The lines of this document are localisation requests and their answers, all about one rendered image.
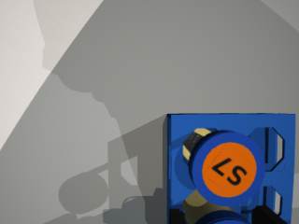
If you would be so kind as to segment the blue tube rack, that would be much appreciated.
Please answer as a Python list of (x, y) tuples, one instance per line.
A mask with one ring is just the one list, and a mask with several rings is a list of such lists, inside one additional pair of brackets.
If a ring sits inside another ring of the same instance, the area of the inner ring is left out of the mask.
[[(265, 171), (262, 185), (249, 200), (232, 206), (234, 210), (251, 224), (251, 212), (256, 205), (267, 205), (275, 212), (277, 192), (280, 195), (278, 216), (291, 224), (295, 114), (279, 113), (167, 114), (167, 224), (170, 190), (171, 209), (179, 208), (179, 211), (182, 211), (182, 202), (196, 190), (183, 157), (183, 142), (199, 128), (242, 133), (251, 138), (263, 153), (265, 170), (269, 171)], [(279, 161), (278, 135), (282, 138), (282, 158)]]

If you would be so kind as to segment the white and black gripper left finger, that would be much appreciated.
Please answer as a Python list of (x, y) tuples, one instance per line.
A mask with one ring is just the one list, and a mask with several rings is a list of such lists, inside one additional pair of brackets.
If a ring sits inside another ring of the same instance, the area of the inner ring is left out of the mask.
[(169, 209), (169, 224), (187, 224), (183, 211)]

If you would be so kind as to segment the grey flat mat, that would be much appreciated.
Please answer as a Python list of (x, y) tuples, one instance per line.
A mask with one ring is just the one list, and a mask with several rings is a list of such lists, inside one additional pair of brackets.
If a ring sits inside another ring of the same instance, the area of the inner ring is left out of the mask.
[(0, 150), (0, 224), (167, 224), (167, 114), (295, 114), (299, 0), (104, 0)]

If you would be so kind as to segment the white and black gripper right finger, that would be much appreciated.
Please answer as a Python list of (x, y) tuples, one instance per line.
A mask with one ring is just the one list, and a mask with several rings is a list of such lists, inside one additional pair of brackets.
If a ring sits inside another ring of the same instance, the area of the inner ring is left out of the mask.
[(257, 205), (252, 209), (251, 224), (288, 224), (267, 205)]

